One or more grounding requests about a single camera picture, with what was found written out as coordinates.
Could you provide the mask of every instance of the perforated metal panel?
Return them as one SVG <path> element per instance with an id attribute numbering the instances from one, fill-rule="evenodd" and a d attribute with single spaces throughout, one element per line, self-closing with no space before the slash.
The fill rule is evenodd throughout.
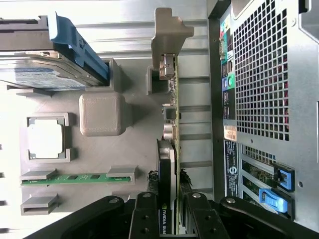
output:
<path id="1" fill-rule="evenodd" d="M 234 32 L 239 132 L 289 141 L 287 10 L 266 0 Z"/>
<path id="2" fill-rule="evenodd" d="M 276 161 L 274 155 L 248 146 L 243 146 L 242 153 L 266 164 L 271 164 L 273 161 Z"/>

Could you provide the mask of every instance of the hard drive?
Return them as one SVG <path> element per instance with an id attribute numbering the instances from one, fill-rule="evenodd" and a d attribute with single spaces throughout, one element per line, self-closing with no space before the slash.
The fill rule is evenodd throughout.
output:
<path id="1" fill-rule="evenodd" d="M 109 85 L 109 66 L 57 14 L 0 19 L 0 81 L 19 88 L 82 90 Z"/>

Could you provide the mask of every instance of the blue tab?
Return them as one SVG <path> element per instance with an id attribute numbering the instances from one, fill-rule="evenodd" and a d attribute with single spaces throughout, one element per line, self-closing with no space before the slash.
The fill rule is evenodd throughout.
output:
<path id="1" fill-rule="evenodd" d="M 259 189 L 259 202 L 267 204 L 280 213 L 288 211 L 288 202 L 268 188 Z"/>
<path id="2" fill-rule="evenodd" d="M 49 37 L 54 43 L 65 44 L 74 51 L 74 61 L 81 67 L 86 63 L 103 79 L 109 81 L 109 67 L 102 61 L 90 45 L 76 30 L 73 23 L 66 17 L 48 16 Z"/>
<path id="3" fill-rule="evenodd" d="M 292 190 L 292 176 L 291 173 L 287 173 L 284 170 L 280 170 L 280 173 L 284 176 L 284 181 L 280 183 L 281 186 L 287 190 Z"/>

